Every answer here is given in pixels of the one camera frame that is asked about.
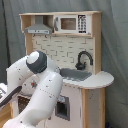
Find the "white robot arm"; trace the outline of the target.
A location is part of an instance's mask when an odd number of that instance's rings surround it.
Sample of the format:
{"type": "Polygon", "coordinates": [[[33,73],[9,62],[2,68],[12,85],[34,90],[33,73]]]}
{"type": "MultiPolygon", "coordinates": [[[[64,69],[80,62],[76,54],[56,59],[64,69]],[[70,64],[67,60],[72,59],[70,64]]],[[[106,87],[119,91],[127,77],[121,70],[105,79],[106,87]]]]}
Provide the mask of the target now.
{"type": "Polygon", "coordinates": [[[23,83],[32,76],[38,78],[38,83],[28,105],[2,128],[36,128],[41,120],[52,115],[63,86],[63,78],[59,67],[41,51],[26,55],[7,69],[7,92],[0,99],[0,110],[13,101],[23,88],[23,83]]]}

